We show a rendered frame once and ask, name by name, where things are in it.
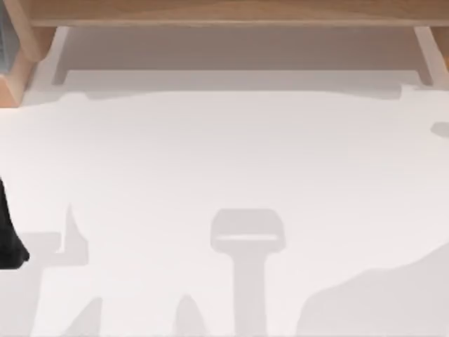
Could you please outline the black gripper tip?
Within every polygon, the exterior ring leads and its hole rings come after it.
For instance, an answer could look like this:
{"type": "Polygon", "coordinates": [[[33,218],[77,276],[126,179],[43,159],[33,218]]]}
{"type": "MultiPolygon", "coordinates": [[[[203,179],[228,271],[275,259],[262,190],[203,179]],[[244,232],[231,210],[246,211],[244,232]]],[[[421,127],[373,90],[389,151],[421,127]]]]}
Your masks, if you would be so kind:
{"type": "Polygon", "coordinates": [[[30,258],[13,226],[3,180],[0,179],[0,270],[16,270],[30,258]]]}

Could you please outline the wooden cupboard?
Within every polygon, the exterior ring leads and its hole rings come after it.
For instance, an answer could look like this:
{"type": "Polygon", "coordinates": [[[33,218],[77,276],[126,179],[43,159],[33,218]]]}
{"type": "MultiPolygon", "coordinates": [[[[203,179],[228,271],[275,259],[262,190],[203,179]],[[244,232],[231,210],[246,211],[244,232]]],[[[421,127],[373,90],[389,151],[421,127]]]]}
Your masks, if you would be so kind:
{"type": "Polygon", "coordinates": [[[43,60],[32,61],[22,50],[9,70],[0,71],[0,109],[17,108],[42,89],[43,60]]]}

